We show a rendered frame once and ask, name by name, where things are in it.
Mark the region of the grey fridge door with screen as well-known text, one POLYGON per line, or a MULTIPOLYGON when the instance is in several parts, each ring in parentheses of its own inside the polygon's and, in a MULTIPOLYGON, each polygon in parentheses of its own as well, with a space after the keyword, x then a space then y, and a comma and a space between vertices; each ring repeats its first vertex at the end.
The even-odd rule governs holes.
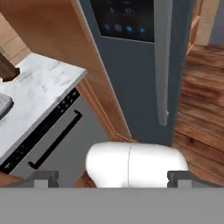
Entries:
POLYGON ((168 120, 158 121, 154 0, 80 0, 88 27, 131 136, 172 145, 194 0, 173 0, 168 120))

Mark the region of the wooden fridge side panel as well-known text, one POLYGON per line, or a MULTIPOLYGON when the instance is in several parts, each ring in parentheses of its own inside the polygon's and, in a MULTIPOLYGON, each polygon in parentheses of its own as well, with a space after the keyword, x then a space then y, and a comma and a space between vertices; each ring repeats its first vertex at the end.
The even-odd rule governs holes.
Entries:
POLYGON ((78 0, 0 0, 0 13, 32 52, 86 69, 77 89, 109 139, 136 141, 78 0))

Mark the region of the grey dishwasher with black panel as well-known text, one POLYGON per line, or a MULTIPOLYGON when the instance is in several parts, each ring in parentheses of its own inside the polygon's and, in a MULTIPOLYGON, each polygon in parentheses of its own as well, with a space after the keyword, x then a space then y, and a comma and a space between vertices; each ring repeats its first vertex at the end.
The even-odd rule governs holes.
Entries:
POLYGON ((85 170, 85 157, 89 148, 109 138, 93 112, 88 108, 77 89, 72 89, 51 113, 28 134, 12 152, 0 162, 0 172, 26 178, 36 171, 57 171, 60 187, 73 187, 85 170), (34 164, 51 146, 60 133, 82 113, 47 160, 34 170, 34 164))

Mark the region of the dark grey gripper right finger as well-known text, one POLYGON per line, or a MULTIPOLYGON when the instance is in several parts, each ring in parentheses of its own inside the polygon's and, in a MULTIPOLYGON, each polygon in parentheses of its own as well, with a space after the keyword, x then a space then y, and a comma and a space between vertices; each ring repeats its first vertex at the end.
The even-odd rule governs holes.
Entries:
POLYGON ((190 171, 168 171, 167 178, 167 186, 172 188, 221 188, 221 185, 202 180, 190 171))

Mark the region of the light wooden cupboard run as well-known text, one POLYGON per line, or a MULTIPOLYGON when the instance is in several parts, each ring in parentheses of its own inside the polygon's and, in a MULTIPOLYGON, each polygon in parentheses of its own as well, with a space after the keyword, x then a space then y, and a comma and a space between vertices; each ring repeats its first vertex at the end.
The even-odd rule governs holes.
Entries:
POLYGON ((224 47, 224 0, 195 0, 187 51, 195 45, 224 47))

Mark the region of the white rounded object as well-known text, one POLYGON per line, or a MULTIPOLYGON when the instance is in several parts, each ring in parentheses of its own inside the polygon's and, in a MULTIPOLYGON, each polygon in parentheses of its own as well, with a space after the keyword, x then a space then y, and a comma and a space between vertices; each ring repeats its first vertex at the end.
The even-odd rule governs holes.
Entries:
POLYGON ((98 188, 166 188, 167 172, 187 171, 188 165, 172 147, 104 142, 89 149, 86 170, 98 188))

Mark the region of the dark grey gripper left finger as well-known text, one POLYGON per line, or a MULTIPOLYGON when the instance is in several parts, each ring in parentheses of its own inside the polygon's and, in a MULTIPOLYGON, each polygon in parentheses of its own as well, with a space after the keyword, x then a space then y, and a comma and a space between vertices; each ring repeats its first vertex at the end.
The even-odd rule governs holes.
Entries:
POLYGON ((31 176, 19 182, 12 183, 11 187, 51 188, 58 187, 59 173, 57 171, 35 171, 31 176))

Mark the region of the dark brown wooden block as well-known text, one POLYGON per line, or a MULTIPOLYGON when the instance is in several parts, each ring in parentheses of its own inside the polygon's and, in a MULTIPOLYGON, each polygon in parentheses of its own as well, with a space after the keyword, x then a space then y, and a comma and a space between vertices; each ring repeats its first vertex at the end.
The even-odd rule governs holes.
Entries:
POLYGON ((14 67, 1 53, 0 53, 0 77, 3 82, 12 81, 20 74, 20 69, 14 67))

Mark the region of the grey flat appliance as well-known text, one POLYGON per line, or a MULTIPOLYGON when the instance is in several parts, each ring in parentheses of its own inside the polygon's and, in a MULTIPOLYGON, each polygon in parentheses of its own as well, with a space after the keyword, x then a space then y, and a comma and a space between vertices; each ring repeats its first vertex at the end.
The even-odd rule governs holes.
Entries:
POLYGON ((13 104, 10 96, 0 93, 0 120, 11 110, 13 104))

